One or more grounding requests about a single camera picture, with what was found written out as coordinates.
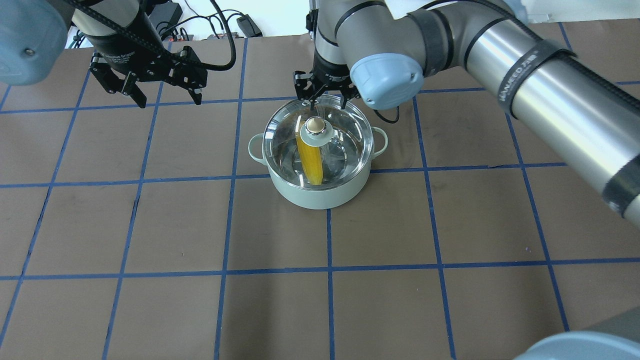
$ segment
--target black cable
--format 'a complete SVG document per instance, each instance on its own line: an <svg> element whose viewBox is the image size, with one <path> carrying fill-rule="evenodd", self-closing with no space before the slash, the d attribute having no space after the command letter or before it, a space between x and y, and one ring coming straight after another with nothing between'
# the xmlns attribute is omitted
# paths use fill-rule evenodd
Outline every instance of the black cable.
<svg viewBox="0 0 640 360"><path fill-rule="evenodd" d="M626 102L631 107L635 108L636 110L640 110L640 100L629 95L626 91L612 84L609 80L606 80L605 78L603 78L602 76L594 72L593 70L584 66L581 62L572 58L569 54L561 53L561 54L558 54L557 57L560 60L563 60L570 67L580 72L582 75L585 75L587 78L593 80L596 84L602 86L603 88L607 89L612 94L614 94L615 96L619 97L622 101Z"/></svg>
<svg viewBox="0 0 640 360"><path fill-rule="evenodd" d="M211 22L211 17L215 17L216 20L218 20L218 22L220 23L220 27L224 29L224 25L222 24L222 21L220 21L220 19L215 14L213 14L213 15L209 15L209 16L195 15L195 16L189 17L187 19L184 19L183 21L177 23L176 25L165 26L165 27L163 27L162 29L160 29L158 31L157 27L160 26L161 24L171 25L171 23L168 22L168 21L161 21L161 22L158 22L158 24L156 25L156 32L158 32L158 34L160 35L160 38L164 38L165 35L167 35L167 33L169 31L174 32L175 28L177 28L180 25L183 25L187 21L191 21L193 19L205 19L206 21L209 22L209 26L211 27L211 31L213 32L213 35L215 35L216 38L220 38L220 36L218 35L218 32L216 31L216 27L213 25L213 22Z"/></svg>
<svg viewBox="0 0 640 360"><path fill-rule="evenodd" d="M212 64L208 64L208 63L202 63L200 61L194 61L194 60L190 60L187 58L182 58L176 54L173 54L169 51L167 51L164 47L154 44L152 42L149 42L148 40L145 40L141 37L139 37L138 35L136 35L135 33L133 33L131 30L125 29L122 26L118 25L116 22L114 22L113 20L105 17L104 15L100 14L99 12L96 12L94 9L91 9L89 6L86 6L82 3L80 3L78 0L62 0L65 3L73 6L74 8L82 11L83 13L87 14L89 17L91 17L92 19L98 21L99 23L113 29L114 31L116 31L116 33L118 33L119 35L133 41L134 43L144 47L146 50L149 50L153 53L156 53L160 56L164 56L164 57L168 57L169 59L176 61L178 63L185 63L188 65L192 65L195 67L199 67L201 69L207 69L207 70L213 70L213 71L224 71L224 70L229 70L231 69L234 64L236 63L236 46L234 44L233 38L229 37L229 45L230 45L230 50L231 50L231 59L229 60L228 63L224 64L224 65L212 65ZM219 14L222 14L222 10L220 10L220 7L218 6L218 4L216 3L215 0L210 0L211 4L215 7L216 11ZM223 25L225 26L225 30L227 30L227 32L229 31L229 25L227 24L227 20L224 19L223 21Z"/></svg>
<svg viewBox="0 0 640 360"><path fill-rule="evenodd" d="M174 30L174 29L178 28L178 26L183 25L184 23L189 22L189 21L191 21L191 20L193 20L193 19L205 19L205 20L209 21L209 18L208 18L208 17L206 17L206 16L202 16L202 15L195 15L195 16L188 17L187 19L184 19L184 20L180 21L180 22L179 22L179 23L177 23L176 25L169 26L168 28L167 28L167 27L164 27L164 28L162 28L160 31L158 31L158 33L160 34L160 37L162 38L162 36L164 36L166 32L168 32L168 31L172 31L172 30ZM158 25L160 25L160 24L161 24L161 23L163 23L163 22L166 22L167 24L169 24L169 25L170 25L170 23L169 23L169 22L167 22L167 21L161 21L161 22L158 22Z"/></svg>
<svg viewBox="0 0 640 360"><path fill-rule="evenodd" d="M86 36L82 36L78 42L76 42L76 49L80 49L80 45L82 45L83 41L86 39Z"/></svg>
<svg viewBox="0 0 640 360"><path fill-rule="evenodd" d="M373 111L379 118L380 120L384 121L384 122L388 122L389 124L395 124L396 122L398 122L398 120L400 120L400 106L396 106L396 119L395 120L389 120L386 117L382 116L381 113L379 113L377 110Z"/></svg>
<svg viewBox="0 0 640 360"><path fill-rule="evenodd" d="M187 33L184 28L180 28L180 36L182 37L183 41L189 41L189 33Z"/></svg>
<svg viewBox="0 0 640 360"><path fill-rule="evenodd" d="M71 44L69 44L69 47L67 49L75 49L76 43L79 38L80 38L80 29L76 30L76 34L73 37L74 40L71 42Z"/></svg>
<svg viewBox="0 0 640 360"><path fill-rule="evenodd" d="M236 10L236 9L224 9L224 10L222 10L222 12L237 12L237 13L242 13L242 12L240 12L240 11Z"/></svg>
<svg viewBox="0 0 640 360"><path fill-rule="evenodd" d="M194 13L194 14L196 14L196 15L200 16L200 14L199 14L199 13L197 13L197 12L196 12L192 7L191 7L191 5L189 5L189 1L184 0L184 3L185 3L185 4L187 4L187 7L189 8L189 10L191 10L191 12L192 12L192 13Z"/></svg>
<svg viewBox="0 0 640 360"><path fill-rule="evenodd" d="M238 15L238 16L244 16L242 13L233 13L233 14L231 14L231 15L229 15L229 16L227 17L227 22L229 22L229 20L230 20L232 17L236 16L236 15Z"/></svg>

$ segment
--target pot handle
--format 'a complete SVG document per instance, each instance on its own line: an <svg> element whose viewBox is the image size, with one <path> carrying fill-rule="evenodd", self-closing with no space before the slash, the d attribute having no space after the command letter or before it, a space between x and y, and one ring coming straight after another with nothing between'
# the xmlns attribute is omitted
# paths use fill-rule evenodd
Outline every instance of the pot handle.
<svg viewBox="0 0 640 360"><path fill-rule="evenodd" d="M253 138L251 138L251 140L249 140L249 146L247 146L247 149L249 150L249 156L251 156L251 159L254 159L255 161L258 161L259 163L263 164L264 166L267 166L267 161L264 158L258 158L256 155L253 155L253 153L251 152L251 148L252 148L253 143L255 143L258 140L262 141L262 135L263 135L262 133L254 135Z"/></svg>
<svg viewBox="0 0 640 360"><path fill-rule="evenodd" d="M378 156L382 155L382 153L385 152L385 150L387 150L387 146L389 145L389 137L387 136L387 133L384 130L380 129L379 127L372 126L371 129L379 133L380 135L382 135L382 137L385 138L385 146L383 146L382 149L373 153L373 155L371 156L371 159L373 160Z"/></svg>

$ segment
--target lid rim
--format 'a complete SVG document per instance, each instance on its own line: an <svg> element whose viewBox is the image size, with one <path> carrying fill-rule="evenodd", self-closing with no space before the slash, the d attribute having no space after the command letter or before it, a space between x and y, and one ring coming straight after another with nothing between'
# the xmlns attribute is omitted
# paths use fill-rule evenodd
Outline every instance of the lid rim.
<svg viewBox="0 0 640 360"><path fill-rule="evenodd" d="M373 130L371 129L371 125L369 124L369 121L367 120L367 117L364 115L364 113L362 113L362 111L360 109L358 109L355 105L351 104L350 102L347 103L347 108L348 111L353 112L355 115L358 116L359 119L356 120L357 123L359 123L361 126L361 130L363 132L362 134L362 143L363 143L363 147L362 147L362 151L359 154L358 157L358 166L355 167L349 174L347 174L345 177L343 177L340 180L340 183L337 184L333 184L331 186L326 186L325 184L322 185L313 185L313 186L323 186L325 185L326 187L322 187L322 188L310 188L310 187L305 187L305 186L300 186L299 184L296 183L292 183L289 180L286 180L281 174L278 173L278 164L275 162L274 157L273 157L273 150L270 149L271 144L272 144L272 138L267 139L266 135L268 133L274 133L277 130L277 126L276 128L273 128L273 124L279 124L281 121L283 121L284 119L280 119L280 120L275 120L277 115L281 112L284 111L287 108L290 108L293 104L305 104L305 101L301 101L298 99L294 99L291 100L289 102L287 102L286 104L284 104L283 106L281 106L279 109L277 109L274 114L271 116L271 118L269 119L269 122L267 123L265 130L264 130L264 134L262 135L262 153L263 156L266 160L267 166L269 168L269 172L271 174L273 174L274 176L276 176L278 179L282 180L283 182L301 189L301 190L307 190L307 191L324 191L324 190L331 190L331 189L335 189L337 187L340 187L348 182L350 182L351 180L353 180L356 176L358 176L362 170L366 167L366 164L369 164L372 160L372 154L373 154ZM335 95L328 95L328 94L323 94L321 95L318 99L317 99L317 103L316 106L329 106L332 107L336 110L340 110L340 111L345 111L343 109L340 108L340 98L335 96Z"/></svg>

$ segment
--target blue tape line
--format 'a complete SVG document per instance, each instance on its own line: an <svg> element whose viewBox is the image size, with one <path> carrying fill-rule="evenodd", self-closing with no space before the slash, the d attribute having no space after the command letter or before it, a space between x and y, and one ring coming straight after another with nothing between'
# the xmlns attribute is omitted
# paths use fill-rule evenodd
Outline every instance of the blue tape line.
<svg viewBox="0 0 640 360"><path fill-rule="evenodd" d="M57 186L111 186L111 185L132 185L137 184L138 180L122 180L122 181L86 181L86 182L71 182L71 183L53 183L54 187Z"/></svg>
<svg viewBox="0 0 640 360"><path fill-rule="evenodd" d="M518 168L519 165L515 164L505 164L505 165L497 165L494 167L490 167L488 165L463 165L457 167L429 167L427 168L429 171L459 171L459 170L487 170L492 168Z"/></svg>
<svg viewBox="0 0 640 360"><path fill-rule="evenodd" d="M7 86L6 90L4 91L2 102L0 102L0 110L2 110L4 103L6 102L6 98L9 97L9 91L11 91L11 85Z"/></svg>
<svg viewBox="0 0 640 360"><path fill-rule="evenodd" d="M202 104L220 104L223 102L238 102L238 99L219 99L219 100L203 100ZM193 105L193 101L172 101L161 102L159 106L173 106L173 105Z"/></svg>
<svg viewBox="0 0 640 360"><path fill-rule="evenodd" d="M507 268L516 266L540 266L546 265L544 260L538 261L499 261L495 263L450 263L442 264L445 269L462 269L462 268Z"/></svg>
<svg viewBox="0 0 640 360"><path fill-rule="evenodd" d="M558 26L560 27L560 32L562 32L562 37L564 38L564 43L566 44L567 49L573 51L573 48L571 47L571 42L569 41L569 37L566 36L564 25L562 24L562 22L558 22Z"/></svg>
<svg viewBox="0 0 640 360"><path fill-rule="evenodd" d="M551 263L553 265L640 263L640 258L603 258L603 259L552 260Z"/></svg>
<svg viewBox="0 0 640 360"><path fill-rule="evenodd" d="M565 167L566 163L531 163L524 164L524 167ZM459 171L459 170L486 170L495 168L519 168L518 164L505 164L490 167L488 165L463 165L454 167L429 167L427 171ZM371 170L372 174L395 174L401 172L422 172L424 168L378 168ZM196 177L156 177L151 179L142 180L143 183L174 183L177 181L211 181L211 180L230 180L231 175L223 176L196 176ZM236 179L266 179L269 178L269 174L250 174L250 175L236 175ZM138 184L140 180L117 180L117 181L77 181L66 183L53 183L54 187L57 186L111 186L111 185L128 185ZM2 188L45 188L51 185L51 183L32 183L32 184L0 184Z"/></svg>
<svg viewBox="0 0 640 360"><path fill-rule="evenodd" d="M298 272L325 272L327 268L324 266L310 268L270 268L270 269L246 269L246 270L227 270L227 275L259 275L259 274L294 274Z"/></svg>
<svg viewBox="0 0 640 360"><path fill-rule="evenodd" d="M156 104L147 104L147 107L155 106ZM137 104L125 104L125 105L103 105L103 106L83 106L78 110L104 110L104 109L126 109L126 108L138 108Z"/></svg>
<svg viewBox="0 0 640 360"><path fill-rule="evenodd" d="M437 269L441 266L438 264L405 264L405 265L349 265L334 266L333 272L345 271L391 271L391 270L423 270Z"/></svg>
<svg viewBox="0 0 640 360"><path fill-rule="evenodd" d="M133 272L122 274L126 279L139 279L142 277L187 277L187 276L215 276L222 275L222 270L203 270L188 272Z"/></svg>
<svg viewBox="0 0 640 360"><path fill-rule="evenodd" d="M236 179L266 179L268 177L270 177L269 174L236 175Z"/></svg>
<svg viewBox="0 0 640 360"><path fill-rule="evenodd" d="M327 294L329 300L329 359L335 360L335 330L333 326L333 235L331 225L331 209L326 210L326 267Z"/></svg>
<svg viewBox="0 0 640 360"><path fill-rule="evenodd" d="M424 152L424 144L422 142L422 126L420 125L420 113L418 111L418 100L415 96L413 97L413 115L415 116L415 127L417 128L417 133L419 137L420 154L422 155L422 165L425 168L424 182L427 190L427 201L429 203L429 216L431 217L431 230L433 232L433 246L435 247L436 261L438 262L438 277L440 279L440 291L442 293L442 307L444 309L444 319L445 319L445 324L447 326L447 337L449 339L449 352L451 353L451 358L456 359L456 345L453 340L453 328L451 325L451 315L449 312L449 298L447 297L447 284L444 278L444 269L442 268L440 240L438 239L438 225L436 223L436 214L435 214L435 209L433 207L433 198L431 193L431 181L429 180L429 171L426 170L429 167L426 159L426 154Z"/></svg>
<svg viewBox="0 0 640 360"><path fill-rule="evenodd" d="M208 181L208 180L229 180L231 176L197 176L197 177L159 177L155 179L144 179L143 183L176 183L179 181Z"/></svg>
<svg viewBox="0 0 640 360"><path fill-rule="evenodd" d="M542 245L542 251L545 254L545 260L547 263L547 268L549 270L549 276L551 278L551 285L553 286L554 294L556 295L556 302L558 305L558 310L560 312L560 318L562 319L564 331L569 331L570 330L569 323L566 319L566 313L564 312L564 305L563 305L562 297L560 296L560 289L558 288L558 283L556 281L556 273L554 272L554 267L551 262L551 256L549 255L549 249L547 248L547 241L545 239L545 233L542 229L542 223L540 222L538 207L536 206L536 201L533 198L533 191L531 190L529 176L527 175L527 168L524 166L524 162L522 161L522 154L520 153L518 138L516 137L515 130L513 129L513 123L511 122L511 117L507 113L505 113L504 116L507 119L509 132L511 133L511 138L513 140L513 146L516 149L516 154L518 155L518 162L521 166L522 178L524 179L524 184L525 184L525 187L527 188L527 195L529 196L529 202L531 203L531 210L533 211L533 217L534 217L534 220L536 221L536 227L538 228L538 235L540 236L540 244Z"/></svg>
<svg viewBox="0 0 640 360"><path fill-rule="evenodd" d="M485 91L485 88L454 88L454 89L432 89L420 90L418 94L435 94L438 92L469 92L469 91Z"/></svg>
<svg viewBox="0 0 640 360"><path fill-rule="evenodd" d="M640 258L595 258L595 259L564 259L551 260L553 265L585 265L585 264L632 264L640 263ZM456 269L456 268L509 268L518 266L544 266L546 260L536 261L498 261L489 263L443 263L439 264L404 264L404 265L348 265L331 266L332 272L356 271L394 271L394 270L424 270L424 269ZM261 268L246 270L227 270L227 275L258 275L258 274L295 274L328 272L327 266L307 268ZM186 272L134 272L113 274L56 274L56 275L25 275L24 280L59 280L59 279L117 279L141 277L187 277L187 276L215 276L222 275L222 270L202 270ZM0 276L0 281L15 281L19 275Z"/></svg>
<svg viewBox="0 0 640 360"><path fill-rule="evenodd" d="M75 108L53 108L53 109L32 109L32 110L6 110L0 114L23 114L23 113L52 113L56 111L75 111Z"/></svg>
<svg viewBox="0 0 640 360"><path fill-rule="evenodd" d="M25 280L117 279L120 274L25 275Z"/></svg>
<svg viewBox="0 0 640 360"><path fill-rule="evenodd" d="M133 227L136 222L136 214L138 213L138 204L140 203L140 196L142 194L142 186L144 184L145 172L147 171L147 161L149 158L149 150L151 148L151 140L153 139L154 129L156 127L156 118L158 114L158 104L160 103L160 97L162 96L162 89L164 83L160 83L158 88L158 94L156 97L156 105L154 106L154 114L151 118L151 125L149 127L149 135L147 137L147 146L145 147L145 155L142 159L142 166L140 167L140 178L138 179L138 191L136 192L136 200L133 202L133 208L131 209L131 218L129 220L129 229L127 230L127 239L125 240L124 251L122 254L122 262L120 263L120 274L118 276L118 284L116 286L116 292L113 297L113 307L111 308L111 316L109 317L109 326L107 328L107 336L104 340L104 348L102 349L102 359L106 360L109 354L109 345L111 344L111 334L113 333L113 322L115 321L116 311L118 310L118 303L120 301L120 291L122 290L122 281L124 278L124 271L127 266L127 258L129 257L129 247L131 246L131 236L133 235Z"/></svg>
<svg viewBox="0 0 640 360"><path fill-rule="evenodd" d="M34 183L34 184L3 184L0 189L6 188L47 188L51 183Z"/></svg>
<svg viewBox="0 0 640 360"><path fill-rule="evenodd" d="M13 314L13 309L15 308L16 300L18 299L18 294L20 293L20 289L22 288L22 283L24 282L24 276L27 272L27 268L29 267L29 261L31 261L31 254L33 253L33 248L36 245L38 234L40 233L40 226L42 225L42 219L44 217L45 211L47 210L49 199L51 198L51 190L53 190L52 184L55 183L56 177L58 176L58 170L60 169L60 165L62 164L62 157L64 157L65 150L67 150L67 144L69 143L71 130L73 129L74 123L76 122L78 108L80 107L80 102L82 101L82 97L84 96L84 90L86 89L86 84L88 81L89 81L89 70L87 69L86 75L84 76L84 83L82 85L82 88L80 89L80 95L78 95L78 100L76 102L74 113L71 116L71 120L69 121L69 127L67 128L65 140L63 141L62 148L60 149L60 155L58 155L58 161L56 162L56 167L53 170L53 175L51 176L51 184L47 189L47 196L45 196L44 203L42 204L42 210L40 211L40 216L38 217L38 222L36 223L35 230L33 231L33 236L31 237L31 242L29 243L29 251L27 252L27 256L24 259L24 263L22 264L22 272L20 273L20 278L15 287L15 291L13 292L13 297L11 299L11 304L9 305L9 310L7 311L6 318L4 319L4 325L2 327L2 331L0 332L0 348L2 347L4 337L6 336L6 331L9 326L9 321L11 320L11 315Z"/></svg>
<svg viewBox="0 0 640 360"><path fill-rule="evenodd" d="M397 172L420 172L424 171L424 168L414 167L414 168L375 168L371 170L372 174L388 174L388 173L397 173Z"/></svg>
<svg viewBox="0 0 640 360"><path fill-rule="evenodd" d="M234 145L234 164L231 171L231 187L229 189L229 206L227 209L227 231L225 233L225 251L222 258L222 276L220 277L220 297L218 299L218 319L216 321L216 338L214 340L214 360L220 358L220 339L222 336L222 314L225 305L225 289L227 287L227 267L229 262L229 243L231 239L231 219L234 212L234 195L236 193L236 171L238 162L238 147L240 145L240 123L242 119L242 103L244 101L244 74L246 70L246 50L249 41L244 40L242 68L240 70L240 90L238 91L238 111L236 118L236 143Z"/></svg>
<svg viewBox="0 0 640 360"><path fill-rule="evenodd" d="M280 96L280 97L254 97L251 99L243 99L245 102L254 102L254 101L283 101L283 100L295 100L297 97L295 96Z"/></svg>
<svg viewBox="0 0 640 360"><path fill-rule="evenodd" d="M524 167L565 167L566 163L540 163L540 164L523 164Z"/></svg>

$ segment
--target glass lid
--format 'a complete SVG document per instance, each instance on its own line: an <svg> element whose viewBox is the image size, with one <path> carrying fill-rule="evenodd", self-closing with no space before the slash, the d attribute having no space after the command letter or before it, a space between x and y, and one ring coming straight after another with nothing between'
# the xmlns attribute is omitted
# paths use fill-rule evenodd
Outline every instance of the glass lid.
<svg viewBox="0 0 640 360"><path fill-rule="evenodd" d="M320 146L307 140L319 137L324 138ZM372 143L371 126L358 108L348 102L342 110L339 97L322 95L313 110L308 101L293 100L276 111L263 146L264 157L278 177L299 188L327 190L351 180L365 167Z"/></svg>

